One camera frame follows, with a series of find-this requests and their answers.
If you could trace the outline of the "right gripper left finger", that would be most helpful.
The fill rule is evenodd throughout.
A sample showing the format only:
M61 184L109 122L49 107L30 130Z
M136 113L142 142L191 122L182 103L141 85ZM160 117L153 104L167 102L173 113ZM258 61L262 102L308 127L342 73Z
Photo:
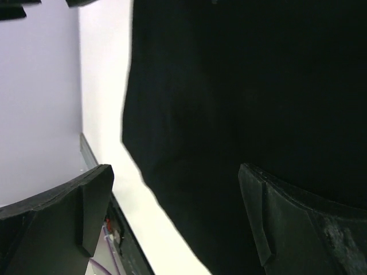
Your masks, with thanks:
M85 274L114 182L101 164L50 190L1 207L1 275Z

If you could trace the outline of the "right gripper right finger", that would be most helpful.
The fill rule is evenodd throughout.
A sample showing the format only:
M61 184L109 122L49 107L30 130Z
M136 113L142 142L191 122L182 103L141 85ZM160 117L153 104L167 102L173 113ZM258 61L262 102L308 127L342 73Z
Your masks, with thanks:
M251 164L239 182L267 274L366 274L366 211L290 185Z

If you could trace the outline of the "black t-shirt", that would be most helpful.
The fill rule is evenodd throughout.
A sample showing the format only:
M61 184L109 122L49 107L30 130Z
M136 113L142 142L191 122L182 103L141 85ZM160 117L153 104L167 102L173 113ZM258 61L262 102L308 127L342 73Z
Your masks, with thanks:
M242 164L366 211L366 2L135 1L122 141L212 274L267 274Z

